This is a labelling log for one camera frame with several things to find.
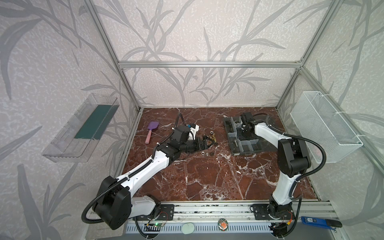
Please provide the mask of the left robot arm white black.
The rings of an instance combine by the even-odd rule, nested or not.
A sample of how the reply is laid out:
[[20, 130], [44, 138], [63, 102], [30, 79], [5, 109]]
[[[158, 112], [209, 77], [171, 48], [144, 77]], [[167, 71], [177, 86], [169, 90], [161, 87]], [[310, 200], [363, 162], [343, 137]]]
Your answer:
[[82, 221], [87, 224], [105, 223], [116, 230], [128, 219], [150, 216], [160, 202], [155, 197], [135, 197], [136, 192], [154, 175], [178, 160], [182, 153], [202, 152], [215, 145], [209, 136], [196, 137], [185, 142], [170, 138], [157, 145], [152, 156], [131, 171], [113, 178], [106, 177], [97, 196], [82, 213]]

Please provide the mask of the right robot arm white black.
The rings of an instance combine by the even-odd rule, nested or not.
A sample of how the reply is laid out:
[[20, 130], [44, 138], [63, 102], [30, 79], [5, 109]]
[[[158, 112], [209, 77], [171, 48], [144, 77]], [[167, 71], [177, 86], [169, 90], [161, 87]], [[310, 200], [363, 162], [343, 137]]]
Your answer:
[[252, 121], [242, 124], [242, 132], [247, 135], [254, 133], [277, 148], [280, 175], [270, 198], [267, 213], [272, 219], [278, 220], [283, 213], [290, 210], [299, 177], [311, 166], [307, 145], [299, 137], [289, 137], [264, 122]]

